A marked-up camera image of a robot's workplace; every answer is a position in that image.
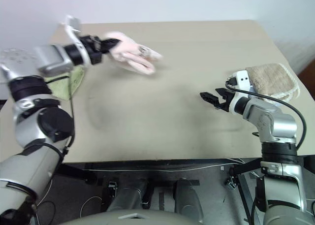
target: beige table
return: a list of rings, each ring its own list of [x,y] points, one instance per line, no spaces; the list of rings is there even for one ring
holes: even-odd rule
[[[253,21],[85,24],[83,34],[122,31],[164,55],[153,76],[92,67],[74,95],[76,139],[64,162],[260,157],[254,126],[199,97],[248,66],[287,60]],[[52,42],[67,43],[62,27]],[[299,81],[291,103],[305,116],[300,155],[315,154],[315,102]],[[21,151],[9,100],[0,112],[0,159]],[[67,101],[63,107],[69,110]],[[287,108],[284,112],[292,113]],[[298,123],[298,138],[301,123]]]

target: silver robot arm segment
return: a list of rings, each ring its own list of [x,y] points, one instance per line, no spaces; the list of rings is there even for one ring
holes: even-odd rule
[[[44,45],[34,55],[23,50],[1,54],[0,69],[14,99],[15,135],[23,148],[20,154],[0,163],[1,224],[28,224],[36,211],[35,201],[51,180],[67,153],[74,133],[73,119],[52,96],[43,77],[69,72],[85,64],[83,48],[90,64],[98,64],[117,39],[78,37],[80,44]]]
[[[217,96],[208,92],[201,97],[217,109],[239,113],[256,126],[262,147],[261,171],[264,176],[257,179],[257,207],[265,212],[264,225],[314,224],[306,213],[306,196],[302,168],[296,150],[297,125],[291,115],[278,107],[257,98],[236,95],[234,91],[218,88],[225,99],[219,103]]]

